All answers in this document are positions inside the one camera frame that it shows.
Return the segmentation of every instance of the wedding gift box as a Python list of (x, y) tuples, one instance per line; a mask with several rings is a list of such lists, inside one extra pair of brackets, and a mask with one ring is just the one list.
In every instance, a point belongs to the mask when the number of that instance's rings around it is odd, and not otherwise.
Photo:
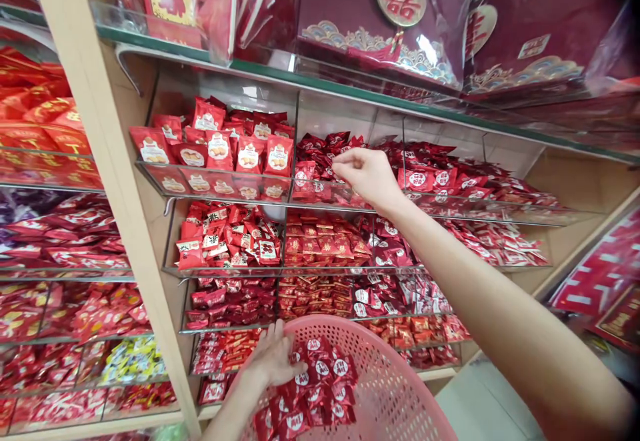
[(457, 93), (468, 8), (469, 0), (299, 0), (297, 51), (382, 83)]

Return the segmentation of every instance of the shelf bracket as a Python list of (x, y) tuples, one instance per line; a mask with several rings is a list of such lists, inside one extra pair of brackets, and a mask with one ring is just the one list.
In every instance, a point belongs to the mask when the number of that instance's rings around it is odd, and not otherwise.
[(171, 208), (173, 207), (173, 203), (178, 199), (183, 199), (182, 197), (171, 196), (167, 198), (167, 203), (165, 204), (165, 211), (162, 213), (164, 217), (167, 217), (171, 212)]
[(120, 64), (120, 68), (125, 73), (129, 81), (131, 82), (135, 92), (137, 92), (138, 96), (142, 97), (144, 95), (144, 91), (140, 84), (140, 81), (132, 74), (129, 69), (129, 64), (127, 63), (127, 53), (131, 51), (131, 47), (126, 44), (116, 44), (115, 46), (115, 56), (118, 59), (118, 64)]

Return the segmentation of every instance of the glass shelf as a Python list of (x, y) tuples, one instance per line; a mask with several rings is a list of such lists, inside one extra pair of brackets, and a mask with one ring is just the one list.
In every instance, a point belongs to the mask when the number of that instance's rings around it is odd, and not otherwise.
[(103, 193), (90, 155), (0, 146), (0, 187)]
[[(278, 205), (283, 207), (306, 207), (358, 213), (375, 212), (371, 206), (363, 201), (358, 205), (357, 203), (326, 203), (320, 201), (305, 203), (303, 200), (295, 199), (295, 190), (297, 187), (303, 189), (305, 184), (313, 184), (315, 191), (333, 192), (337, 193), (342, 199), (355, 199), (356, 196), (354, 196), (353, 190), (343, 183), (322, 180), (301, 181), (294, 178), (235, 173), (202, 167), (147, 163), (141, 159), (138, 159), (136, 164), (155, 189), (164, 197)], [(198, 184), (196, 185), (199, 187), (198, 190), (191, 187), (189, 182), (192, 179), (191, 176), (195, 176), (198, 179)], [(228, 195), (217, 192), (216, 185), (221, 183), (224, 189), (230, 189), (234, 192)], [(265, 188), (274, 183), (277, 184), (279, 195), (277, 197), (266, 196), (264, 194)], [(250, 197), (243, 197), (239, 191), (240, 188), (237, 187), (245, 184), (251, 184), (257, 188), (257, 191), (252, 191)], [(511, 203), (412, 191), (404, 191), (404, 193), (424, 212), (433, 217), (441, 217), (443, 219), (508, 222), (535, 226), (568, 226), (599, 215), (595, 212), (578, 211), (565, 207)]]
[(178, 412), (180, 407), (177, 401), (171, 401), (166, 406), (153, 406), (150, 408), (134, 408), (131, 410), (123, 410), (122, 402), (128, 391), (126, 387), (96, 388), (91, 390), (78, 391), (77, 395), (86, 394), (86, 404), (90, 404), (95, 408), (90, 413), (84, 413), (79, 418), (70, 420), (46, 420), (42, 422), (22, 421), (19, 416), (35, 414), (34, 406), (40, 404), (56, 404), (58, 402), (66, 402), (59, 399), (60, 396), (68, 396), (64, 393), (52, 393), (46, 395), (33, 395), (20, 398), (11, 398), (0, 400), (0, 408), (8, 413), (9, 423), (7, 426), (0, 428), (0, 436), (8, 436), (20, 433), (36, 433), (39, 431), (50, 431), (54, 429), (65, 428), (68, 426), (78, 426), (86, 424), (94, 424), (116, 419), (139, 418), (144, 416), (152, 416), (154, 414)]
[(133, 272), (122, 269), (0, 268), (0, 283), (16, 281), (135, 283)]
[[(129, 46), (124, 46), (123, 52), (191, 63), (219, 72), (329, 93), (421, 117), (448, 120), (625, 163), (636, 164), (640, 160), (637, 133), (630, 132), (624, 125), (618, 126), (617, 131), (626, 132), (625, 141), (607, 131), (585, 131), (584, 123), (561, 124), (540, 121), (515, 111), (498, 110), (429, 91), (420, 87), (418, 81), (414, 85), (408, 85), (377, 74), (354, 71), (344, 66), (260, 47), (255, 49), (255, 58), (261, 59), (262, 63), (235, 59), (226, 67), (212, 63), (208, 51), (200, 46), (190, 47), (149, 34), (149, 22), (156, 25), (168, 23), (164, 30), (171, 31), (172, 23), (169, 21), (97, 1), (92, 2), (92, 7), (98, 34), (104, 39), (128, 44)], [(180, 31), (185, 36), (199, 36), (195, 27), (175, 24), (173, 30)], [(585, 92), (574, 98), (580, 100), (588, 96)], [(560, 118), (562, 115), (563, 113), (559, 112), (555, 117)]]

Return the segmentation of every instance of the candy pile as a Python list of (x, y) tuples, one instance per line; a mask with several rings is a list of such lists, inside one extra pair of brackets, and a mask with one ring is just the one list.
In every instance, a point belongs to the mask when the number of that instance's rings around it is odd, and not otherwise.
[(0, 353), (0, 392), (72, 388), (97, 378), (107, 351), (105, 342), (15, 346)]
[(471, 339), (458, 317), (453, 314), (365, 320), (360, 323), (398, 350)]
[(238, 371), (258, 344), (260, 329), (202, 333), (193, 358), (192, 374)]
[(320, 337), (294, 348), (291, 358), (309, 369), (279, 386), (269, 405), (254, 415), (257, 439), (293, 440), (314, 427), (355, 423), (358, 375), (351, 355)]
[(102, 370), (100, 384), (144, 382), (166, 373), (155, 338), (135, 338), (123, 340), (112, 349)]
[(444, 366), (459, 366), (460, 357), (452, 346), (444, 345), (436, 348), (421, 348), (400, 353), (409, 365), (416, 370), (442, 368)]
[[(289, 193), (294, 128), (287, 124), (286, 112), (227, 111), (213, 96), (196, 97), (191, 122), (186, 117), (156, 115), (153, 127), (132, 127), (130, 132), (145, 162), (276, 177), (179, 168), (195, 193), (272, 200)], [(173, 172), (152, 171), (165, 177)], [(186, 189), (180, 177), (164, 179), (163, 185), (168, 190)]]
[(116, 412), (148, 411), (176, 403), (170, 381), (109, 388), (105, 417)]
[(275, 223), (256, 205), (194, 201), (176, 243), (179, 270), (279, 266)]
[(409, 243), (388, 219), (366, 215), (361, 219), (361, 232), (367, 246), (374, 250), (376, 266), (418, 265)]
[(306, 314), (351, 317), (353, 278), (298, 276), (278, 283), (278, 317), (288, 321)]
[(187, 329), (275, 322), (275, 278), (199, 278), (186, 311)]
[(138, 336), (151, 330), (132, 284), (6, 283), (0, 285), (0, 342), (71, 336)]
[(121, 270), (99, 276), (131, 274), (115, 219), (103, 194), (70, 197), (42, 215), (28, 208), (16, 214), (19, 220), (3, 226), (11, 233), (11, 240), (1, 247), (0, 256), (4, 260), (0, 260), (0, 267)]
[(542, 242), (527, 241), (515, 224), (437, 221), (492, 266), (546, 266), (549, 263), (540, 251)]
[(200, 406), (222, 402), (227, 395), (236, 373), (207, 376), (200, 387)]
[(370, 259), (371, 249), (359, 228), (345, 218), (334, 213), (289, 209), (285, 266), (362, 266)]
[(349, 140), (349, 134), (333, 133), (326, 139), (320, 139), (310, 133), (305, 134), (297, 144), (292, 199), (310, 204), (369, 207), (362, 197), (353, 193), (343, 181), (338, 180), (331, 169), (335, 156), (353, 147), (369, 147), (363, 136), (353, 136)]
[[(91, 155), (62, 66), (0, 49), (0, 146)], [(0, 172), (4, 182), (103, 189), (84, 157), (0, 149)]]

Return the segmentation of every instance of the shelf compartment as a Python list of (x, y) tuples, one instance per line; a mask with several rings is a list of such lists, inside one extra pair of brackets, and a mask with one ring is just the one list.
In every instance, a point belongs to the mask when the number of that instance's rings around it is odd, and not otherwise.
[(0, 146), (0, 187), (103, 193), (90, 155)]
[(175, 401), (167, 403), (166, 406), (159, 406), (146, 411), (120, 411), (118, 403), (122, 402), (121, 398), (126, 394), (126, 391), (123, 390), (126, 390), (126, 388), (98, 388), (78, 392), (84, 393), (86, 397), (85, 403), (87, 404), (87, 410), (85, 410), (84, 418), (60, 420), (59, 422), (52, 422), (50, 420), (44, 422), (30, 422), (28, 420), (22, 421), (21, 419), (28, 416), (30, 413), (36, 413), (35, 408), (41, 404), (42, 406), (49, 406), (49, 408), (51, 408), (52, 406), (55, 406), (58, 399), (58, 402), (68, 402), (66, 398), (69, 397), (69, 394), (54, 393), (44, 396), (35, 395), (2, 400), (0, 403), (2, 403), (3, 414), (6, 413), (8, 422), (0, 426), (0, 436), (11, 436), (40, 431), (50, 432), (50, 430), (76, 425), (88, 425), (106, 421), (142, 418), (144, 416), (154, 416), (162, 413), (179, 412), (178, 404)]
[(591, 139), (572, 126), (559, 127), (553, 123), (540, 123), (532, 117), (423, 89), (419, 86), (419, 80), (406, 84), (377, 74), (354, 71), (344, 66), (259, 47), (256, 50), (268, 65), (235, 59), (229, 67), (225, 67), (212, 63), (209, 52), (205, 49), (159, 39), (150, 35), (147, 30), (148, 23), (166, 24), (165, 29), (169, 32), (192, 29), (193, 34), (199, 36), (195, 27), (189, 28), (97, 1), (92, 2), (92, 8), (98, 34), (104, 39), (128, 44), (122, 46), (124, 49), (120, 50), (120, 55), (126, 55), (127, 52), (139, 53), (148, 57), (190, 63), (209, 70), (355, 99), (371, 105), (402, 110), (411, 115), (465, 124), (626, 163), (637, 163), (639, 160), (637, 151), (632, 147), (614, 147), (607, 142), (609, 138), (606, 135), (601, 134), (597, 139)]
[(0, 283), (30, 281), (135, 283), (133, 272), (122, 269), (0, 268)]
[[(440, 121), (417, 119), (317, 93), (274, 88), (265, 83), (247, 81), (227, 74), (184, 71), (177, 70), (172, 65), (161, 66), (147, 125), (157, 114), (184, 114), (185, 104), (192, 102), (197, 95), (212, 95), (234, 109), (287, 112), (289, 123), (293, 123), (295, 130), (296, 144), (307, 133), (324, 139), (330, 133), (348, 131), (352, 137), (361, 136), (363, 142), (372, 146), (395, 137), (402, 157), (399, 164), (395, 161), (396, 168), (408, 169), (411, 162), (407, 160), (407, 156), (411, 155), (411, 149), (416, 146), (414, 143), (427, 142), (454, 147), (452, 155), (475, 159), (478, 165), (485, 162), (499, 163), (507, 171), (513, 172), (514, 176), (525, 177), (544, 148), (531, 141), (448, 125)], [(371, 206), (344, 183), (295, 177), (295, 168), (302, 155), (298, 151), (299, 148), (294, 147), (292, 177), (149, 163), (142, 161), (140, 157), (136, 164), (154, 188), (166, 198), (373, 212)], [(401, 179), (400, 184), (409, 185), (406, 179)], [(241, 192), (241, 187), (250, 189)], [(301, 196), (306, 187), (314, 193), (313, 197)], [(503, 187), (492, 189), (495, 192), (503, 190)], [(459, 193), (454, 195), (454, 192), (445, 195), (441, 191), (405, 191), (405, 195), (432, 216), (451, 219), (566, 226), (597, 215), (549, 205), (553, 201), (552, 197), (540, 196), (540, 199), (546, 199), (547, 205), (534, 204), (539, 202), (538, 198), (528, 196), (527, 193), (522, 193), (517, 198), (520, 199), (519, 202), (462, 197)]]

